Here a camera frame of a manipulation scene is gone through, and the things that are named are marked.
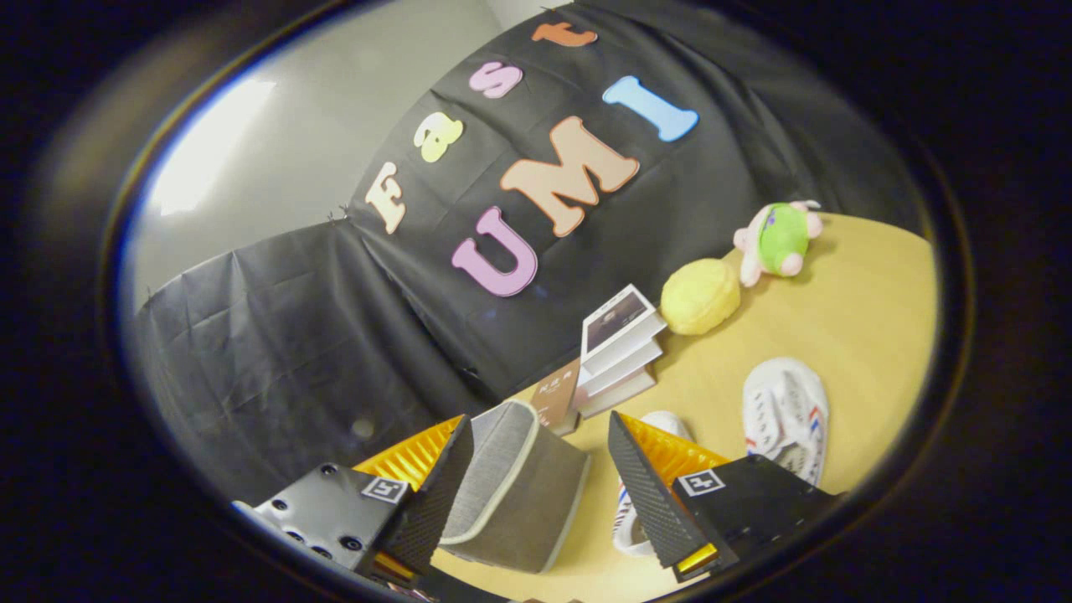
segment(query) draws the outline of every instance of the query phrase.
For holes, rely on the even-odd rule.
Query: shoe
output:
[[[693,441],[693,435],[688,432],[681,418],[670,411],[655,411],[645,414],[640,418],[644,423],[658,427],[659,429]],[[637,518],[637,510],[632,506],[629,492],[625,489],[625,484],[617,483],[617,513],[614,514],[614,528],[611,533],[614,548],[630,557],[650,557],[655,555],[655,548],[644,534],[644,529]]]
[[[747,454],[761,454],[816,487],[827,456],[829,420],[822,381],[795,358],[766,361],[745,380]]]

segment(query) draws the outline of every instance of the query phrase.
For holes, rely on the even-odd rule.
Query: black cloth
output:
[[[447,73],[377,151],[346,220],[211,260],[140,310],[137,355],[151,395],[224,496],[257,504],[318,462],[355,464],[489,408],[576,357],[582,319],[611,295],[631,282],[657,304],[671,273],[726,254],[768,203],[815,198],[920,232],[921,193],[896,152],[806,65],[715,13],[623,16],[606,4],[522,23]],[[599,39],[531,40],[539,24],[562,20]],[[468,78],[496,60],[524,78],[487,99]],[[602,102],[625,75],[699,113],[698,124],[666,143],[636,113]],[[465,130],[428,163],[414,132],[437,111]],[[557,238],[500,178],[519,159],[559,163],[549,131],[570,116],[640,170]],[[407,207],[391,235],[364,203],[387,161]],[[492,205],[539,260],[535,280],[507,298],[450,264],[474,237],[487,239],[479,250],[490,262],[512,268],[475,232]],[[360,418],[371,438],[351,430]]]
[[[666,18],[661,10],[640,9],[625,17],[607,5],[613,3],[545,12],[452,69],[402,118],[348,207],[376,262],[453,364],[500,397],[575,357],[582,319],[626,284],[657,304],[679,267],[725,255],[733,232],[765,204],[814,198],[827,211],[920,231],[921,193],[897,153],[806,65],[712,12]],[[531,39],[540,24],[563,20],[598,40],[565,47]],[[468,85],[489,61],[524,72],[501,99]],[[638,114],[605,103],[602,92],[625,75],[696,111],[697,126],[666,143]],[[435,112],[461,120],[464,133],[428,163],[414,133]],[[536,205],[502,190],[500,178],[519,159],[557,164],[549,132],[569,116],[638,159],[640,170],[620,190],[601,193],[583,222],[557,238]],[[399,202],[406,205],[392,234],[364,201],[388,161],[398,166]],[[450,264],[458,245],[474,237],[500,270],[513,268],[502,245],[476,234],[477,219],[492,205],[539,261],[535,280],[508,298]]]
[[[142,308],[137,333],[177,443],[251,504],[325,460],[354,465],[486,407],[345,222],[188,270]],[[359,420],[371,437],[352,429]]]

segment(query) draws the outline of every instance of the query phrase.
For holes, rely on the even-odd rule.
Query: book cover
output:
[[[581,324],[581,365],[593,376],[634,353],[666,327],[666,321],[640,291],[629,284]]]
[[[536,384],[530,402],[539,415],[539,422],[557,436],[565,436],[577,429],[577,409],[572,405],[574,391],[580,377],[581,359],[545,377]]]

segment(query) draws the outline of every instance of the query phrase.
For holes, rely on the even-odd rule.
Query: wooden table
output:
[[[742,289],[741,308],[703,336],[665,330],[659,336],[665,353],[654,363],[658,384],[615,410],[638,418],[673,411],[699,444],[740,458],[745,377],[771,357],[794,356],[822,378],[830,401],[820,487],[836,494],[860,483],[914,407],[934,341],[936,274],[930,246],[911,233],[847,216],[822,214],[822,219],[825,230],[812,241],[800,275],[764,275],[755,288]],[[736,269],[741,252],[733,250],[726,261]],[[528,400],[532,392],[513,398]],[[609,412],[592,417],[566,437],[592,455],[592,469],[548,573],[472,563],[442,549],[433,564],[518,601],[630,603],[681,588],[655,557],[627,557],[611,544],[617,473],[607,450],[609,418]]]

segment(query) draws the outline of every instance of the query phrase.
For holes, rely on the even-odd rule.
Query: stack of books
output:
[[[655,385],[649,365],[662,355],[655,336],[667,323],[634,285],[611,297],[581,329],[580,374],[572,408],[599,414]]]

